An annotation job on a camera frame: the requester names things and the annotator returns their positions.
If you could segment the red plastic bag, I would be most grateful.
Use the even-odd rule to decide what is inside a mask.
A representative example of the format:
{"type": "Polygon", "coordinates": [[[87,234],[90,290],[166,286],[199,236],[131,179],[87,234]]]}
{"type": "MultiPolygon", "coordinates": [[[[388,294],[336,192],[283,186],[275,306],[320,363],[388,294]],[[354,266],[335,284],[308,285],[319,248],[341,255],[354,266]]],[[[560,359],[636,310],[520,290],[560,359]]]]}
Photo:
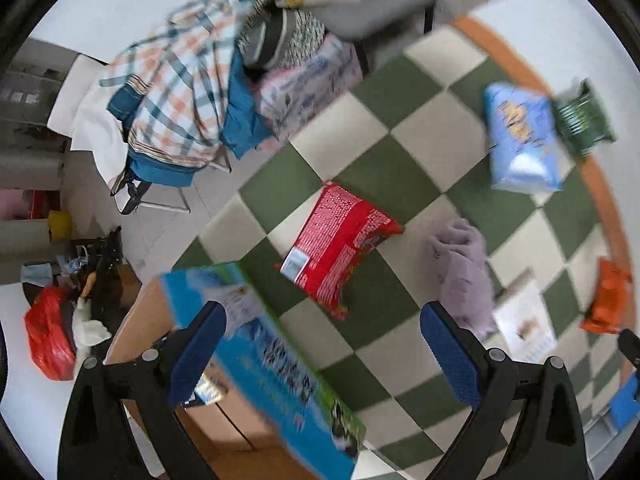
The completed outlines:
{"type": "Polygon", "coordinates": [[[63,289],[52,285],[43,287],[24,316],[32,362],[55,382],[72,380],[76,363],[76,353],[63,323],[64,299],[63,289]]]}

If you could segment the orange snack packet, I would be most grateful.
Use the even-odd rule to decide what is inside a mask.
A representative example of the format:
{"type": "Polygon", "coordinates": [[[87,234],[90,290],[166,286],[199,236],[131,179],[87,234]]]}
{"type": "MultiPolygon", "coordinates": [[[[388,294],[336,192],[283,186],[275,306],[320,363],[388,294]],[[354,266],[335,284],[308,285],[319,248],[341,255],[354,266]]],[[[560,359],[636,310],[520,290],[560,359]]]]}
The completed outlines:
{"type": "Polygon", "coordinates": [[[618,334],[622,328],[632,278],[629,272],[600,257],[598,280],[591,306],[580,328],[588,333],[618,334]]]}

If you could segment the pink floral cushion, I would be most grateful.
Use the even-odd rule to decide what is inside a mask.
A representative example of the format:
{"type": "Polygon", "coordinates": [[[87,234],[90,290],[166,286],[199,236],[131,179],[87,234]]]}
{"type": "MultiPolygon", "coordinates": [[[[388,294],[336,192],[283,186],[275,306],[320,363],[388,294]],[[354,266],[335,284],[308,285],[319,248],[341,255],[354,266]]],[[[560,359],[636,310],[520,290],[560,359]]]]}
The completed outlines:
{"type": "Polygon", "coordinates": [[[262,78],[254,98],[274,137],[285,142],[360,81],[355,47],[327,34],[305,64],[262,78]]]}

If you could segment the green white checkered mat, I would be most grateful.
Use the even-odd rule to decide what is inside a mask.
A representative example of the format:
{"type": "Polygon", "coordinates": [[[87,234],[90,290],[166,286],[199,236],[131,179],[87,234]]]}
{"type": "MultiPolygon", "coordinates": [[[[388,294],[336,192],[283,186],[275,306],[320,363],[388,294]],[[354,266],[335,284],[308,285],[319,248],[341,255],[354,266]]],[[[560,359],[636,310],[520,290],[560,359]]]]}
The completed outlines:
{"type": "Polygon", "coordinates": [[[257,171],[179,260],[236,260],[312,365],[366,426],[358,479],[422,479],[469,409],[458,402],[419,332],[437,296],[430,236],[462,217],[482,232],[495,290],[532,271],[570,373],[579,413],[612,399],[623,359],[611,335],[580,327],[600,258],[626,245],[593,162],[560,162],[561,192],[527,196],[489,183],[483,90],[542,81],[477,18],[425,36],[329,106],[257,171]],[[366,255],[344,288],[337,321],[277,269],[323,182],[335,181],[404,227],[366,255]]]}

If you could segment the cardboard box blue print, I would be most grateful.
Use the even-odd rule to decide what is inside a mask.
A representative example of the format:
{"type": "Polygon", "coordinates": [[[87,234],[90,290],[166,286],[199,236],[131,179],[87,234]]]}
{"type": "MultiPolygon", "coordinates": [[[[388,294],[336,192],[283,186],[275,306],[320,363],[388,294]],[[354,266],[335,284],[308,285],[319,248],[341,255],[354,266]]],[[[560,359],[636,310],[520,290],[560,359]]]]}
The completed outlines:
{"type": "Polygon", "coordinates": [[[198,331],[192,353],[181,359],[171,403],[204,396],[206,380],[220,373],[229,385],[226,408],[247,408],[264,418],[288,452],[319,478],[350,478],[366,428],[295,348],[235,262],[179,269],[150,281],[120,324],[107,362],[141,356],[206,308],[218,312],[219,320],[198,331]]]}

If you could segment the purple fluffy towel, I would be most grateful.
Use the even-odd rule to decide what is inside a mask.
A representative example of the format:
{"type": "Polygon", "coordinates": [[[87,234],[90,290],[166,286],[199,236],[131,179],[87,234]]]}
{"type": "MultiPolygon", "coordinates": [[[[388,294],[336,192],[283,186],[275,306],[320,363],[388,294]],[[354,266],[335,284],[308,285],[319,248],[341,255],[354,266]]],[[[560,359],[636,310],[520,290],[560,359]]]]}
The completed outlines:
{"type": "Polygon", "coordinates": [[[494,289],[488,274],[486,242],[465,218],[449,221],[430,237],[439,302],[479,340],[497,330],[494,289]]]}

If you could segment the white box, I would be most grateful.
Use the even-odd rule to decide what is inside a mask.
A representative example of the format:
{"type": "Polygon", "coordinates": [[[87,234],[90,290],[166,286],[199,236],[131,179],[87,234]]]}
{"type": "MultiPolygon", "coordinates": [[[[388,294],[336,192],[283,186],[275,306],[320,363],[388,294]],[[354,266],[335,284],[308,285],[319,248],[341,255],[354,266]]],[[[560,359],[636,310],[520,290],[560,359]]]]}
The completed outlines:
{"type": "Polygon", "coordinates": [[[523,274],[506,290],[494,318],[514,360],[539,364],[556,347],[547,306],[532,274],[523,274]]]}

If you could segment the white folding cot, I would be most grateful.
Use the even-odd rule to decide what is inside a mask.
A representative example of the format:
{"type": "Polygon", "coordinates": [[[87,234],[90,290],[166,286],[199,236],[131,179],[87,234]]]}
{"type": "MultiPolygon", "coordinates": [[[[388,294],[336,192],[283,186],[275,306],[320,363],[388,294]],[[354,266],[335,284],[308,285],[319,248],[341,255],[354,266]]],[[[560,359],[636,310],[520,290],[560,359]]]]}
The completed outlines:
{"type": "Polygon", "coordinates": [[[47,127],[70,138],[73,151],[89,152],[121,214],[140,207],[183,212],[191,211],[183,190],[194,174],[205,167],[231,171],[227,150],[218,145],[203,158],[171,155],[124,139],[122,123],[108,110],[113,91],[100,85],[105,65],[77,55],[52,107],[47,127]],[[149,202],[144,198],[152,185],[175,188],[180,206],[149,202]]]}

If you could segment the black tripod pile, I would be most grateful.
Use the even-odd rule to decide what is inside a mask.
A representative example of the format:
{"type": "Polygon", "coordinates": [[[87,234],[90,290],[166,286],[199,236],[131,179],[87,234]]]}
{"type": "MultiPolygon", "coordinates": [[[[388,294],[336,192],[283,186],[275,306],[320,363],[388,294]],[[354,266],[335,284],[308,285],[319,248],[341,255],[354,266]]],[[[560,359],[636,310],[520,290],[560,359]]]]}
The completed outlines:
{"type": "Polygon", "coordinates": [[[74,306],[87,285],[85,301],[91,301],[93,318],[107,324],[122,322],[126,308],[122,304],[124,283],[119,269],[124,264],[122,254],[122,227],[116,226],[104,237],[81,238],[74,241],[77,255],[85,249],[88,261],[83,263],[78,275],[78,291],[70,294],[74,306]]]}

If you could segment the white goose plush toy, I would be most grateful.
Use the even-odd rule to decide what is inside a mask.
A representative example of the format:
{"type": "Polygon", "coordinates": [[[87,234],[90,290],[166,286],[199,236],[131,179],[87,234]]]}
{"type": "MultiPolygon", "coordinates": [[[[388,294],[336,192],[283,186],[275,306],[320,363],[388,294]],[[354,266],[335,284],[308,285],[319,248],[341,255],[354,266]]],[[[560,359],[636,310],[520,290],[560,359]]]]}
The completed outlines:
{"type": "Polygon", "coordinates": [[[110,339],[112,334],[91,313],[91,301],[82,297],[77,300],[72,316],[72,335],[76,347],[76,366],[80,367],[90,356],[90,349],[110,339]]]}

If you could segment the light blue tissue pack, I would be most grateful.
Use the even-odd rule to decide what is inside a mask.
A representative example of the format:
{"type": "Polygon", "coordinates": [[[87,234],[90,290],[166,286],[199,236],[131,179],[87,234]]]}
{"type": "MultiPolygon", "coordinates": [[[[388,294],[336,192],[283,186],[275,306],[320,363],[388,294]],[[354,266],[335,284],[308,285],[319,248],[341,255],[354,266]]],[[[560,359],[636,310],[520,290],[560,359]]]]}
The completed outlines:
{"type": "Polygon", "coordinates": [[[483,92],[491,186],[533,195],[562,188],[551,102],[542,93],[504,81],[483,92]]]}

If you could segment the plaid blanket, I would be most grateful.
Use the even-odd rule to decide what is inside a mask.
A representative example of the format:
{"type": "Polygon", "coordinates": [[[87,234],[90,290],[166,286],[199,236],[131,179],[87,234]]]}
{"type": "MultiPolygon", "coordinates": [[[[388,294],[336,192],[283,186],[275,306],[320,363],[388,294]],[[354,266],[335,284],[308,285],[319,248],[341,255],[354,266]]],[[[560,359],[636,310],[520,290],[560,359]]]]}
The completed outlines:
{"type": "Polygon", "coordinates": [[[273,135],[236,46],[256,1],[190,1],[104,70],[106,108],[139,179],[188,186],[221,148],[242,157],[273,135]]]}

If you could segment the green snack packet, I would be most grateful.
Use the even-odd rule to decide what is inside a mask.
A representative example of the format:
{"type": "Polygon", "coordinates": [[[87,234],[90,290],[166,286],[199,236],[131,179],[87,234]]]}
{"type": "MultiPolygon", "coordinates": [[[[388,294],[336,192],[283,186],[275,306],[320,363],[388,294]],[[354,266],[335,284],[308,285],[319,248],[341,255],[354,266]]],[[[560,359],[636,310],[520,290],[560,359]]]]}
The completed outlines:
{"type": "Polygon", "coordinates": [[[599,143],[617,138],[589,79],[552,100],[556,132],[567,149],[586,159],[599,143]]]}

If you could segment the black white patterned hat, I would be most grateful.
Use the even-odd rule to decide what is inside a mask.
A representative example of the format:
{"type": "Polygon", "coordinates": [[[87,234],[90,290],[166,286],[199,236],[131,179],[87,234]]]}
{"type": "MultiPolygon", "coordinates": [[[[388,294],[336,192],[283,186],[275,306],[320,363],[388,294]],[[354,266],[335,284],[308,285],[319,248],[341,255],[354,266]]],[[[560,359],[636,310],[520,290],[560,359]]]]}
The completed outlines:
{"type": "Polygon", "coordinates": [[[248,20],[238,40],[243,65],[252,70],[293,68],[322,46],[326,26],[307,11],[274,8],[248,20]]]}

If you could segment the red snack packet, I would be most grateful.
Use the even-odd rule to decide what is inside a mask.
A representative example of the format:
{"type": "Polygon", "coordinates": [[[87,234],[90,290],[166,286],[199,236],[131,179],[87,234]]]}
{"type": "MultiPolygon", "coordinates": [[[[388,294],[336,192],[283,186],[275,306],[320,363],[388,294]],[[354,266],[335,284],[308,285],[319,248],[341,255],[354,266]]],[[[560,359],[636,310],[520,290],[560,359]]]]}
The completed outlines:
{"type": "Polygon", "coordinates": [[[335,182],[323,185],[303,229],[280,265],[280,273],[332,318],[348,309],[342,290],[363,256],[404,227],[367,200],[335,182]]]}

